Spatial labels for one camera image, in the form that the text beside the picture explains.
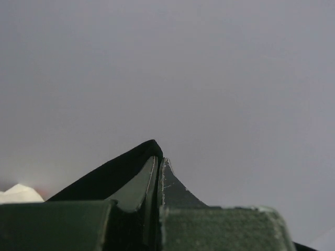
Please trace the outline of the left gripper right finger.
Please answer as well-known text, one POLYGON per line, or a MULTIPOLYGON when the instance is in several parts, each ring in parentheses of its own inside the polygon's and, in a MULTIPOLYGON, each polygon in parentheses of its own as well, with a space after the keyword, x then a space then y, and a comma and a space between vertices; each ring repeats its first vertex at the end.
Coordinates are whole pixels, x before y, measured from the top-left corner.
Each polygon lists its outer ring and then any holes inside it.
POLYGON ((205 203, 191 193, 176 177, 169 158, 164 157, 159 167, 157 190, 157 250, 163 250, 163 212, 173 208, 204 208, 205 203))

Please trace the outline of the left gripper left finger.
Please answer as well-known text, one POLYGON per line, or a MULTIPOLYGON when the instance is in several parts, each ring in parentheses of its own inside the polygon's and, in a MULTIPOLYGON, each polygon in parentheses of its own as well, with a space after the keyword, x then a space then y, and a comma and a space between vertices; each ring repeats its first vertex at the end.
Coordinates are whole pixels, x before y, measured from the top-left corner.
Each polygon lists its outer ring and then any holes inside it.
POLYGON ((151 156, 132 179, 107 199, 116 202, 108 226, 108 250, 154 250, 159 159, 151 156))

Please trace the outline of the black t shirt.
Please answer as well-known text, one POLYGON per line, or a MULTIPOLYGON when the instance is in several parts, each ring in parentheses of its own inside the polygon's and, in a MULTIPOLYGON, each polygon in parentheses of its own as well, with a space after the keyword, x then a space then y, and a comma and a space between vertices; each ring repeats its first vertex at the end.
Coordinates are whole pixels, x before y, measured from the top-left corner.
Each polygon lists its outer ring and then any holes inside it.
MULTIPOLYGON (((107 249, 108 226, 116 202, 107 198, 132 179, 146 161, 156 156, 159 167, 164 158, 155 140, 141 143, 108 161, 51 197, 51 201, 96 204, 108 211, 94 228, 95 250, 107 249)), ((155 249, 157 250, 157 224, 155 249)), ((281 215, 268 207, 173 208, 163 212, 163 250, 307 250, 292 240, 281 215)))

